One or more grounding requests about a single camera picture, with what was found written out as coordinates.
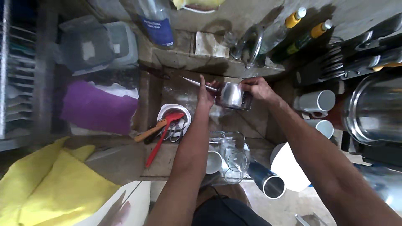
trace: faucet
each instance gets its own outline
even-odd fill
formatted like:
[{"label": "faucet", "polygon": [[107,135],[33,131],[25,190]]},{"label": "faucet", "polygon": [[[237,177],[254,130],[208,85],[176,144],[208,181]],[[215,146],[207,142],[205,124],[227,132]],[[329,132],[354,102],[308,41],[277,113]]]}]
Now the faucet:
[{"label": "faucet", "polygon": [[248,41],[248,38],[253,33],[256,34],[256,41],[255,41],[255,45],[254,45],[252,54],[250,54],[250,57],[249,57],[247,63],[245,63],[246,69],[250,69],[255,64],[255,60],[257,59],[257,54],[260,51],[261,43],[263,42],[263,36],[264,36],[263,27],[259,24],[255,24],[255,25],[251,26],[246,31],[246,33],[243,35],[243,37],[237,42],[237,45],[230,50],[230,55],[234,59],[239,59],[242,56],[243,49],[244,49],[244,46],[246,45],[246,42]]}]

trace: yellow towel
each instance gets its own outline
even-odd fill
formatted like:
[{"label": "yellow towel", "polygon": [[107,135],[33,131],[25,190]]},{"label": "yellow towel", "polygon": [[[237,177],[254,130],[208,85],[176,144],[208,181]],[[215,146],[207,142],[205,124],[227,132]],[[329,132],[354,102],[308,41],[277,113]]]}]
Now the yellow towel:
[{"label": "yellow towel", "polygon": [[0,181],[0,225],[70,226],[96,212],[120,186],[83,161],[95,147],[63,148],[56,140],[18,161]]},{"label": "yellow towel", "polygon": [[211,8],[217,8],[220,6],[225,0],[173,0],[174,6],[179,10],[186,5],[190,4],[199,4],[204,5]]}]

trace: dish drying rack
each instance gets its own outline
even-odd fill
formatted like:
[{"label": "dish drying rack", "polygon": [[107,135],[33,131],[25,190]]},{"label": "dish drying rack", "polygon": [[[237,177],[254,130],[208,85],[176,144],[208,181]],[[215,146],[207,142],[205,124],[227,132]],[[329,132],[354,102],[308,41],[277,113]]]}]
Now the dish drying rack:
[{"label": "dish drying rack", "polygon": [[51,137],[53,60],[58,14],[51,1],[38,8],[37,27],[17,24],[11,0],[4,0],[1,21],[0,151]]}]

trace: purple towel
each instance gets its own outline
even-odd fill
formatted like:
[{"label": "purple towel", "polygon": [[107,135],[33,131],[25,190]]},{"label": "purple towel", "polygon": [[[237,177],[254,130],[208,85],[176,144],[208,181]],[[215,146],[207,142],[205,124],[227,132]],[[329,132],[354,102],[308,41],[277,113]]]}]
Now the purple towel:
[{"label": "purple towel", "polygon": [[80,128],[127,135],[131,132],[138,100],[129,96],[118,97],[85,81],[68,86],[60,118]]}]

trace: bottle cap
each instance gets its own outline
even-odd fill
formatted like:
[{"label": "bottle cap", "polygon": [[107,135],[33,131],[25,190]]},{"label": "bottle cap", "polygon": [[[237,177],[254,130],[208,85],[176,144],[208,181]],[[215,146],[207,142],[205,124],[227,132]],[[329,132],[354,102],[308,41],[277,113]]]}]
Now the bottle cap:
[{"label": "bottle cap", "polygon": [[332,21],[331,20],[326,20],[323,24],[322,24],[322,29],[324,31],[331,29],[331,27],[333,26]]},{"label": "bottle cap", "polygon": [[285,25],[287,28],[291,29],[296,24],[300,22],[300,20],[306,16],[307,10],[304,7],[300,7],[296,12],[292,13],[285,20]]},{"label": "bottle cap", "polygon": [[319,25],[313,27],[313,29],[311,29],[311,37],[313,39],[316,39],[318,37],[320,37],[322,34],[324,34],[328,29],[330,29],[332,27],[332,21],[331,20],[326,20],[323,23],[320,23]]},{"label": "bottle cap", "polygon": [[299,19],[305,17],[305,16],[306,16],[306,13],[307,13],[306,8],[300,7],[300,8],[296,11],[296,14],[295,14],[296,20],[299,20]]}]

